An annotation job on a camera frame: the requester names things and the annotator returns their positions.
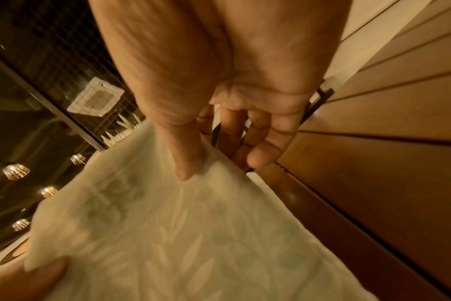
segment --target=cloth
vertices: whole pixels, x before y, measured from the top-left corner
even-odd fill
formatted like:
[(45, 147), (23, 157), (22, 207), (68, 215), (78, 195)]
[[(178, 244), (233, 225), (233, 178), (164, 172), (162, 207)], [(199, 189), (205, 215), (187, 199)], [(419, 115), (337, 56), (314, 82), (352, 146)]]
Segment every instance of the cloth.
[(46, 301), (376, 300), (257, 175), (204, 148), (180, 183), (143, 123), (43, 201), (25, 267), (71, 259)]

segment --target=fabric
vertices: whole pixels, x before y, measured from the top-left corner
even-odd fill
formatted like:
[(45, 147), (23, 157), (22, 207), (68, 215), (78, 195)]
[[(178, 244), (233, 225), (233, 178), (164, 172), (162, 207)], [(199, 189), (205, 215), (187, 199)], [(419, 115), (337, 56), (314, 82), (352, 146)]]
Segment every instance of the fabric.
[(204, 148), (180, 183), (143, 123), (43, 201), (25, 267), (71, 259), (46, 301), (376, 300), (257, 175)]

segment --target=human hand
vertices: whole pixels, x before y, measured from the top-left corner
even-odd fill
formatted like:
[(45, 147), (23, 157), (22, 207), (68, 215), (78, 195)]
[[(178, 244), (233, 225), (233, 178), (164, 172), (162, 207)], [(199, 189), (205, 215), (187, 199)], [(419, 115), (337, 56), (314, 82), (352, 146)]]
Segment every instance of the human hand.
[(41, 301), (64, 274), (66, 259), (26, 272), (19, 264), (0, 272), (0, 301)]
[[(339, 44), (351, 0), (90, 0), (138, 106), (180, 180), (201, 167), (200, 132), (246, 170), (274, 162)], [(244, 123), (252, 121), (240, 146)]]

